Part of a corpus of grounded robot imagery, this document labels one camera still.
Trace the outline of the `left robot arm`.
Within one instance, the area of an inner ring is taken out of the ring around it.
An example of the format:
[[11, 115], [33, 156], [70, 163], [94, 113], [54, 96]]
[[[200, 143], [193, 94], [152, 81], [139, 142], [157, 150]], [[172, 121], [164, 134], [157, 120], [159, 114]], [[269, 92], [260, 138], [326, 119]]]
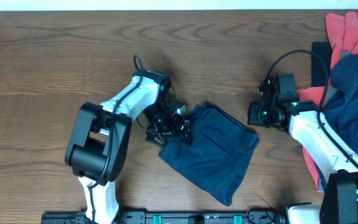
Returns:
[[115, 181], [127, 156], [132, 122], [144, 114], [146, 141], [165, 147], [170, 140], [190, 145], [185, 105], [166, 100], [172, 88], [167, 73], [138, 69], [130, 84], [98, 105], [84, 103], [76, 117], [65, 153], [85, 191], [90, 223], [112, 223], [119, 211]]

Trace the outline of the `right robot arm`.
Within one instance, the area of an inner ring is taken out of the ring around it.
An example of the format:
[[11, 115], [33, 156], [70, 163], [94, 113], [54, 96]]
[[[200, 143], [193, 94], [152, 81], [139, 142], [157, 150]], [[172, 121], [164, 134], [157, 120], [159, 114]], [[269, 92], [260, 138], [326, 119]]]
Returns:
[[284, 209], [286, 223], [358, 223], [358, 155], [330, 127], [312, 101], [301, 101], [293, 74], [266, 78], [259, 101], [250, 103], [248, 124], [276, 128], [297, 140], [326, 181], [321, 205]]

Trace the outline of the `navy blue shorts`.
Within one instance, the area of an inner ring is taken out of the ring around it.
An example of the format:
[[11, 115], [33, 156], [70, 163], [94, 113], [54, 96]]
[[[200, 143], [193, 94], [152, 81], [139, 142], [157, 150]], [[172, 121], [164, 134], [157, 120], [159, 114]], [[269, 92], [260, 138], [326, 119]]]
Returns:
[[225, 206], [244, 180], [260, 139], [216, 105], [205, 102], [191, 112], [190, 145], [172, 139], [159, 157], [172, 169]]

